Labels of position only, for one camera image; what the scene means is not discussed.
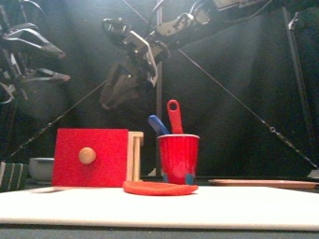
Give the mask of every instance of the utensil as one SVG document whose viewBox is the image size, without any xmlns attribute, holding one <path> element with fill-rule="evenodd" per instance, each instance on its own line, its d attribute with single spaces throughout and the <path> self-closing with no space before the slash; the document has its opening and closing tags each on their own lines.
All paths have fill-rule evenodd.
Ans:
<svg viewBox="0 0 319 239">
<path fill-rule="evenodd" d="M 164 124 L 162 123 L 162 121 L 156 115 L 151 115 L 148 117 L 148 123 L 151 124 L 158 136 L 170 134 L 170 131 L 167 130 Z"/>
<path fill-rule="evenodd" d="M 167 103 L 167 111 L 172 125 L 172 133 L 183 134 L 182 128 L 182 119 L 180 119 L 180 109 L 179 109 L 179 101 L 170 100 Z"/>
</svg>

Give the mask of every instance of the blue handle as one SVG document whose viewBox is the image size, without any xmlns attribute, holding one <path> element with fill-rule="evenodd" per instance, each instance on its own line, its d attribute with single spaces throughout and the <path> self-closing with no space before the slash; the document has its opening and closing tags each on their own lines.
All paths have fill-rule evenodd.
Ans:
<svg viewBox="0 0 319 239">
<path fill-rule="evenodd" d="M 168 132 L 167 128 L 164 127 L 164 124 L 162 123 L 158 116 L 155 116 L 155 115 L 150 116 L 148 123 L 151 124 L 158 136 L 170 134 L 170 132 Z"/>
</svg>

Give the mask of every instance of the table surface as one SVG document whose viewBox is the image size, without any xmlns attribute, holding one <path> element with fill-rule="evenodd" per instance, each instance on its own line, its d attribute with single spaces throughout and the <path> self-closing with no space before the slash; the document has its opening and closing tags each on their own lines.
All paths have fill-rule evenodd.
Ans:
<svg viewBox="0 0 319 239">
<path fill-rule="evenodd" d="M 264 187 L 199 187 L 179 197 L 121 188 L 47 187 L 0 194 L 0 222 L 44 227 L 318 232 L 319 194 Z"/>
</svg>

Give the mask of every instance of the red handle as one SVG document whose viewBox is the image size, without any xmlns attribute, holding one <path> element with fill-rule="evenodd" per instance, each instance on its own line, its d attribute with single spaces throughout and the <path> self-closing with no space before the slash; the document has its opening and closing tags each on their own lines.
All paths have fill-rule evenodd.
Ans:
<svg viewBox="0 0 319 239">
<path fill-rule="evenodd" d="M 183 134 L 179 101 L 171 100 L 167 103 L 167 111 L 172 125 L 172 133 Z"/>
</svg>

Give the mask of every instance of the wooden box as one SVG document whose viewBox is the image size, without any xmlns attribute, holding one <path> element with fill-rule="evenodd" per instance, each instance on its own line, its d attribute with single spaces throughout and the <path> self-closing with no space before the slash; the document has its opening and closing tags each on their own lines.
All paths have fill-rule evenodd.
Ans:
<svg viewBox="0 0 319 239">
<path fill-rule="evenodd" d="M 52 186 L 121 187 L 140 180 L 142 144 L 143 133 L 125 129 L 59 129 Z"/>
</svg>

